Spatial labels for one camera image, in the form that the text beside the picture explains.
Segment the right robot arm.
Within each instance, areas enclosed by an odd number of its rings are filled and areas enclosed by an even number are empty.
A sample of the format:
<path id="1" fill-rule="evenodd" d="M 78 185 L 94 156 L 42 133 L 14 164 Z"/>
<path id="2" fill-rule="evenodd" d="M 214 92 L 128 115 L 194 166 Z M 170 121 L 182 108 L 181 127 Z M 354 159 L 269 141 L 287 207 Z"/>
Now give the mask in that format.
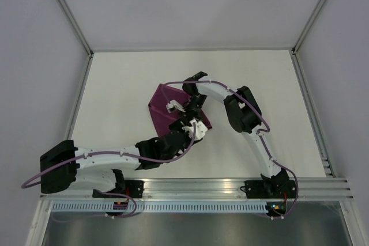
<path id="1" fill-rule="evenodd" d="M 263 119 L 250 88 L 229 88 L 200 71 L 183 81 L 182 89 L 190 96 L 186 113 L 194 116 L 200 112 L 207 97 L 215 99 L 224 104 L 229 124 L 249 144 L 259 163 L 261 180 L 245 181 L 240 187 L 247 198 L 286 200 L 298 197 L 296 176 L 275 159 L 264 137 L 270 127 Z"/>

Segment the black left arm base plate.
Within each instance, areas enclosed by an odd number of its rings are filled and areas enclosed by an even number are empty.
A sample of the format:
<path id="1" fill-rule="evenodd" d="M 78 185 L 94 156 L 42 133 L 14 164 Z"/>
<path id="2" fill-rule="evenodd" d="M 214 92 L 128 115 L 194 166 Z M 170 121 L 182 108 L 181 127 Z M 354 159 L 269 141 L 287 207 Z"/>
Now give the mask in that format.
<path id="1" fill-rule="evenodd" d="M 134 199 L 141 199 L 144 191 L 144 182 L 142 180 L 126 180 L 125 185 L 117 184 L 115 188 L 108 192 L 101 192 L 96 189 L 92 192 L 92 198 L 125 198 L 126 195 Z"/>

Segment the purple cloth napkin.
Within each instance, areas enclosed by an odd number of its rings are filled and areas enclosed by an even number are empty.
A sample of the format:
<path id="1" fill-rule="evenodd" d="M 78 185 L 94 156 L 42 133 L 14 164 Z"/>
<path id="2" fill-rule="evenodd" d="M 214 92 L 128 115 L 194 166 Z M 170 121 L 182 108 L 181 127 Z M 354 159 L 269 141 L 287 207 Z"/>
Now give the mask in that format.
<path id="1" fill-rule="evenodd" d="M 172 88 L 170 86 L 165 86 L 160 84 L 154 95 L 152 96 L 148 108 L 149 113 L 152 118 L 152 122 L 154 128 L 158 134 L 158 136 L 162 137 L 170 132 L 169 126 L 174 123 L 180 117 L 182 117 L 181 112 L 175 111 L 173 113 L 168 113 L 166 109 L 166 104 L 171 100 L 176 100 L 182 106 L 184 106 L 185 102 L 188 100 L 188 94 L 197 94 L 198 90 L 195 88 L 195 85 L 187 85 L 184 84 L 182 89 Z M 203 121 L 205 126 L 210 130 L 212 129 L 212 125 L 209 119 L 206 117 L 203 111 L 201 111 L 202 119 L 198 119 Z"/>

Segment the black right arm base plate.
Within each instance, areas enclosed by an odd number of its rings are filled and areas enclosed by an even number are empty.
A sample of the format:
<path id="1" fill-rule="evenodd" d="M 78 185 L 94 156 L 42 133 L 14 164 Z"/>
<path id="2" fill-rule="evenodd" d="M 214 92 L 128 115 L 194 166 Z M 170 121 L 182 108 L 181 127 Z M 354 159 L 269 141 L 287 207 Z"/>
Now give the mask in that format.
<path id="1" fill-rule="evenodd" d="M 240 190 L 246 194 L 247 199 L 293 199 L 297 193 L 293 180 L 277 186 L 272 186 L 262 180 L 249 180 L 244 181 Z"/>

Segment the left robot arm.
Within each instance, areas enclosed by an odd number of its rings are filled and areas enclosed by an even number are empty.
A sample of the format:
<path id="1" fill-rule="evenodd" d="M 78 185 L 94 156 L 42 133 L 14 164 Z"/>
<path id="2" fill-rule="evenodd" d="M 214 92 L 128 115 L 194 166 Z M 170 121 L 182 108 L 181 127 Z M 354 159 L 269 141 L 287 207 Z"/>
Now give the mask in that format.
<path id="1" fill-rule="evenodd" d="M 162 137 L 121 149 L 93 150 L 76 147 L 72 140 L 60 142 L 40 157 L 42 194 L 88 190 L 95 198 L 104 192 L 121 197 L 126 191 L 124 171 L 151 170 L 172 163 L 208 130 L 198 119 L 179 119 L 171 127 Z"/>

